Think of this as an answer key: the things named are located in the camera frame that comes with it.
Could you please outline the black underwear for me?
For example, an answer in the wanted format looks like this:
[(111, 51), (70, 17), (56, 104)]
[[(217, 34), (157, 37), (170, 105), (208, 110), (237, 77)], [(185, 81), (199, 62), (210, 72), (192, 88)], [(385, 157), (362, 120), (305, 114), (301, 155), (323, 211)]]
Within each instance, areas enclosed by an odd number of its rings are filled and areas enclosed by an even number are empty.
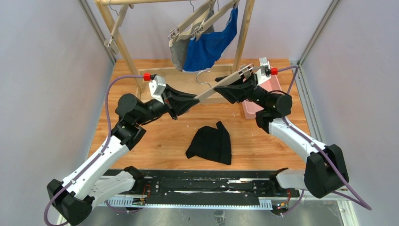
[(232, 160), (230, 134), (221, 121), (216, 123), (216, 128), (204, 126), (197, 130), (185, 154), (188, 159), (197, 156), (230, 165)]

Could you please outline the grey aluminium frame rail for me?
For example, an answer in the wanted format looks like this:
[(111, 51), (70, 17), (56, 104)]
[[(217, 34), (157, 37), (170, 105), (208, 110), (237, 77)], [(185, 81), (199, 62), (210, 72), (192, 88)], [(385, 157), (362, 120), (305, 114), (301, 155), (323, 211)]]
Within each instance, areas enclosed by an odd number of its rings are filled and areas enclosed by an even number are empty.
[(312, 92), (313, 86), (311, 85), (311, 81), (314, 77), (311, 76), (311, 69), (315, 67), (315, 63), (311, 58), (316, 51), (316, 46), (321, 40), (329, 21), (340, 4), (340, 0), (331, 0), (329, 2), (326, 11), (318, 22), (300, 58), (297, 61), (290, 62), (292, 65), (298, 66), (297, 78), (295, 81), (310, 135), (319, 141), (324, 141), (324, 135), (321, 130), (321, 120), (317, 113), (315, 96)]

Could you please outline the wooden clothes rack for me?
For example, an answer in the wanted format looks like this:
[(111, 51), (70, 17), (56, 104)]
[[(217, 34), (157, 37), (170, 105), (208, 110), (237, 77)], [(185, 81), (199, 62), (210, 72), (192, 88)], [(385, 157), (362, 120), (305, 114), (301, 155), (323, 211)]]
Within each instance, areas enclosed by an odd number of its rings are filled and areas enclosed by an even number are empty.
[[(237, 35), (213, 67), (196, 72), (180, 72), (171, 61), (168, 35), (207, 0), (198, 1), (192, 7), (187, 0), (97, 0), (95, 2), (109, 32), (117, 18), (117, 12), (125, 4), (129, 9), (116, 41), (116, 49), (133, 75), (132, 90), (140, 100), (151, 99), (149, 83), (144, 73), (162, 76), (166, 83), (182, 92), (198, 95), (215, 84), (215, 78), (228, 76), (239, 70), (240, 60), (251, 20), (254, 1), (238, 4)], [(232, 9), (229, 9), (204, 34), (224, 30)]]

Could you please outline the beige empty clip hanger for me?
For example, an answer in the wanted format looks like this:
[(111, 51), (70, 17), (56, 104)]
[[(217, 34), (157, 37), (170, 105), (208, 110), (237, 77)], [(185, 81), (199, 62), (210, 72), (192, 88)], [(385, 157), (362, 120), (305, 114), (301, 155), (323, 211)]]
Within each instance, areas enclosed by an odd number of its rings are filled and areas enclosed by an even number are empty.
[(133, 4), (125, 4), (125, 5), (122, 5), (122, 6), (120, 7), (119, 12), (117, 12), (116, 21), (115, 21), (115, 23), (114, 23), (114, 25), (113, 25), (113, 28), (112, 28), (112, 31), (111, 31), (111, 37), (110, 37), (109, 40), (106, 40), (106, 41), (104, 42), (104, 46), (107, 47), (108, 49), (111, 49), (111, 50), (114, 51), (115, 53), (117, 52), (117, 51), (115, 50), (115, 48), (116, 48), (116, 41), (117, 41), (118, 36), (119, 36), (119, 28), (120, 28), (120, 27), (122, 26), (122, 24), (123, 24), (123, 21), (124, 21), (124, 19), (125, 19), (125, 16), (126, 16), (126, 14), (127, 14), (127, 11), (128, 11), (129, 9), (133, 9), (133, 8), (134, 8), (134, 5), (133, 5)]

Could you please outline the beige clip hanger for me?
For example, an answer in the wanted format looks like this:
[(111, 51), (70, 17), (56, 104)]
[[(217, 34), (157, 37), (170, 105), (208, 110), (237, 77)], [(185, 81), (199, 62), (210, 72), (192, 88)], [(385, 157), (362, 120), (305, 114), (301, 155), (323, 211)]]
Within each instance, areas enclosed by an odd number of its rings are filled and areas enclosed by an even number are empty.
[(215, 85), (212, 85), (210, 88), (206, 89), (202, 93), (198, 94), (194, 98), (199, 100), (200, 104), (219, 104), (219, 103), (227, 103), (228, 101), (221, 96), (221, 94), (217, 93), (214, 88), (221, 86), (228, 86), (234, 82), (237, 82), (241, 79), (248, 78), (252, 69), (254, 68), (254, 64), (243, 65), (240, 67), (238, 71), (233, 72), (226, 78), (223, 78), (221, 81), (217, 82)]
[(177, 40), (189, 39), (193, 36), (199, 38), (214, 23), (208, 16), (214, 10), (215, 2), (216, 0), (207, 0), (194, 10), (185, 21), (170, 32), (168, 40), (174, 43)]
[(111, 50), (114, 51), (115, 53), (117, 52), (117, 51), (115, 50), (115, 48), (116, 48), (116, 41), (117, 41), (118, 36), (119, 36), (119, 28), (120, 28), (120, 27), (122, 26), (122, 24), (123, 24), (123, 21), (124, 21), (124, 19), (125, 19), (125, 16), (126, 16), (126, 14), (127, 14), (127, 11), (128, 11), (129, 9), (133, 9), (133, 8), (134, 8), (134, 5), (133, 5), (133, 4), (125, 4), (125, 5), (122, 5), (122, 6), (120, 7), (119, 12), (117, 12), (116, 21), (115, 21), (115, 23), (114, 23), (114, 25), (113, 25), (113, 28), (112, 28), (112, 31), (111, 31), (111, 37), (110, 37), (109, 40), (106, 40), (106, 41), (104, 42), (104, 46), (107, 47), (108, 49), (111, 49)]
[(196, 41), (198, 41), (201, 35), (203, 35), (216, 21), (218, 21), (223, 15), (225, 15), (229, 9), (237, 8), (240, 0), (229, 1), (217, 12), (214, 12), (214, 5), (217, 0), (209, 0), (208, 2), (209, 8), (208, 10), (206, 10), (205, 17), (199, 27), (196, 28), (193, 35)]

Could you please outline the grey underwear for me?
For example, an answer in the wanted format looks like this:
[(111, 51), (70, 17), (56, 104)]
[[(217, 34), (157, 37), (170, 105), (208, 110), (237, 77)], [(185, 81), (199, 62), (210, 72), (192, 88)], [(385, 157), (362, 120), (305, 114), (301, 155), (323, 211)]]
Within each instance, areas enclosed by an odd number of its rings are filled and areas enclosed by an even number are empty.
[[(207, 11), (203, 13), (199, 18), (197, 18), (189, 27), (189, 30), (182, 33), (183, 36), (187, 36), (195, 32), (195, 30), (201, 25), (204, 20), (208, 20), (211, 16), (214, 15), (214, 10)], [(180, 39), (177, 40), (174, 44), (172, 41), (169, 42), (169, 47), (171, 51), (171, 61), (174, 64), (175, 68), (182, 72), (183, 66), (186, 61), (188, 46), (190, 44), (190, 36), (188, 39)]]

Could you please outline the pink perforated plastic basket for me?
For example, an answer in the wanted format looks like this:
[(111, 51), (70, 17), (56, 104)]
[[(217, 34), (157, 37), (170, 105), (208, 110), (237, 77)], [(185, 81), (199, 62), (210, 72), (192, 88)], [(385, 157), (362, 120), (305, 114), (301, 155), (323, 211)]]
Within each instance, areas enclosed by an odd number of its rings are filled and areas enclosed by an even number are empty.
[[(271, 78), (268, 81), (262, 83), (260, 87), (262, 87), (266, 91), (281, 90), (277, 75), (272, 75)], [(254, 119), (255, 113), (262, 110), (262, 107), (250, 101), (243, 101), (242, 106), (245, 118), (247, 120)]]

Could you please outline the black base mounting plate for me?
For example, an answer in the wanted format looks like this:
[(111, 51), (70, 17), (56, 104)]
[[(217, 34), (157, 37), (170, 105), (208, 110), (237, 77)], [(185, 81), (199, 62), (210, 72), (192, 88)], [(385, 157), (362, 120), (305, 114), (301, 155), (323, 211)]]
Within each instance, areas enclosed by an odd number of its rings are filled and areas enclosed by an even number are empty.
[(112, 197), (113, 207), (272, 210), (300, 196), (270, 170), (142, 170), (143, 180)]

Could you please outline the blue underwear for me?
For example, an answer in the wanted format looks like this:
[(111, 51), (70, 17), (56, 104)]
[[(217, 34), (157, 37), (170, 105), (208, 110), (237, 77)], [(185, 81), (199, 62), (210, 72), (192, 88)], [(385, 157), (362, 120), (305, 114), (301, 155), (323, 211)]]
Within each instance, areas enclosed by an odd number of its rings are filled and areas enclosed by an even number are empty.
[(213, 67), (237, 35), (238, 8), (231, 10), (224, 30), (210, 32), (188, 40), (182, 71), (196, 72)]

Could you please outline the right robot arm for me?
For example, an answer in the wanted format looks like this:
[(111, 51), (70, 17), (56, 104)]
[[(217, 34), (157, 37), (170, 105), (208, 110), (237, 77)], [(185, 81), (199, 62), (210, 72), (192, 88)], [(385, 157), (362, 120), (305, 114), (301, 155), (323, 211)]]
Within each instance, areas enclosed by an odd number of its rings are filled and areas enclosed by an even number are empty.
[(303, 171), (282, 168), (272, 180), (277, 188), (309, 191), (323, 198), (342, 187), (349, 188), (349, 175), (343, 152), (338, 145), (326, 145), (304, 133), (289, 121), (292, 97), (281, 90), (267, 91), (254, 73), (249, 77), (232, 75), (216, 78), (213, 90), (234, 104), (244, 100), (261, 107), (256, 112), (257, 126), (289, 146), (305, 162)]

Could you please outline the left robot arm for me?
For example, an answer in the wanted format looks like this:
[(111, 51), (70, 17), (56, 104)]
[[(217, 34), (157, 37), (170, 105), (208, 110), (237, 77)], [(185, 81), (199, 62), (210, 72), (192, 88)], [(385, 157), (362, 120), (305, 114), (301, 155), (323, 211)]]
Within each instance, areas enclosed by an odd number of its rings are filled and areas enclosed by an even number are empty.
[(108, 127), (101, 146), (71, 174), (48, 183), (50, 200), (46, 210), (55, 208), (66, 225), (76, 226), (99, 204), (142, 184), (143, 175), (132, 166), (105, 181), (100, 177), (140, 142), (146, 132), (145, 124), (165, 114), (176, 119), (200, 102), (196, 95), (180, 92), (167, 84), (155, 85), (152, 90), (152, 99), (147, 102), (131, 93), (119, 98), (115, 110), (118, 122)]

